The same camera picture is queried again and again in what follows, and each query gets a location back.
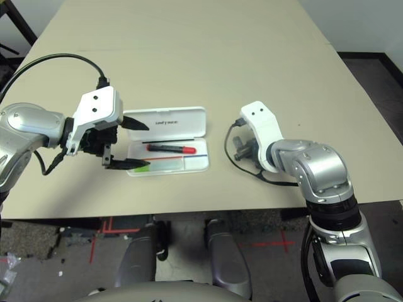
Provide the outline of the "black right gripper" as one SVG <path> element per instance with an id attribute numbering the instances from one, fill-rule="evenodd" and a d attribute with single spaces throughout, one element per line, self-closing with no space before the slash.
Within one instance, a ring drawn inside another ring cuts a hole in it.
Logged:
<path id="1" fill-rule="evenodd" d="M 236 153 L 234 154 L 234 159 L 240 161 L 242 159 L 251 159 L 253 161 L 258 161 L 258 150 L 259 145 L 255 138 L 248 140 L 243 143 L 239 136 L 235 136 L 232 139 L 234 147 L 236 148 Z"/>

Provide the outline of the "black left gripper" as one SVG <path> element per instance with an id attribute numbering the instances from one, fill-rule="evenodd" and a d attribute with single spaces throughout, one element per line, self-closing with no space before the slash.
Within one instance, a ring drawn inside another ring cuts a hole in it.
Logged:
<path id="1" fill-rule="evenodd" d="M 79 150 L 87 154 L 93 154 L 102 158 L 102 166 L 111 170 L 130 170 L 150 165 L 150 162 L 139 159 L 114 160 L 111 154 L 111 146 L 117 143 L 117 126 L 97 130 L 86 130 L 79 144 Z M 122 128 L 133 131 L 149 131 L 144 123 L 124 116 Z"/>

